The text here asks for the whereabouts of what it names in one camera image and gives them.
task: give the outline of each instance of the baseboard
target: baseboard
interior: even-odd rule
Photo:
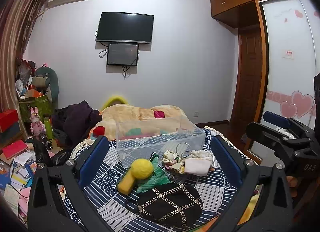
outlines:
[[[195,124],[197,127],[205,127],[205,126],[216,126],[216,125],[221,125],[221,124],[229,124],[229,120],[221,120],[221,121],[214,121],[214,122],[206,122],[206,123],[198,123]]]

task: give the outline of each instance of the green bottle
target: green bottle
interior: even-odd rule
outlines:
[[[44,118],[44,126],[45,126],[45,132],[46,132],[47,138],[49,140],[53,139],[53,131],[52,131],[50,119],[48,117]]]

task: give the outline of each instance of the dark purple clothing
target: dark purple clothing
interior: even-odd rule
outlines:
[[[102,115],[99,111],[90,108],[85,100],[79,104],[55,110],[52,115],[53,127],[67,134],[67,145],[72,147],[85,140],[90,130],[101,120]]]

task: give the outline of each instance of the pink rabbit figurine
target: pink rabbit figurine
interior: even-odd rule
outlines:
[[[30,130],[31,130],[31,133],[33,133],[36,136],[36,138],[38,139],[40,133],[45,133],[44,124],[42,124],[42,122],[40,121],[37,107],[35,107],[34,111],[33,111],[33,108],[30,108],[30,111],[31,111]]]

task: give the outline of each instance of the black quilted bag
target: black quilted bag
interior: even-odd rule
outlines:
[[[200,195],[194,187],[177,183],[156,186],[140,194],[137,200],[141,217],[176,227],[196,222],[202,207]]]

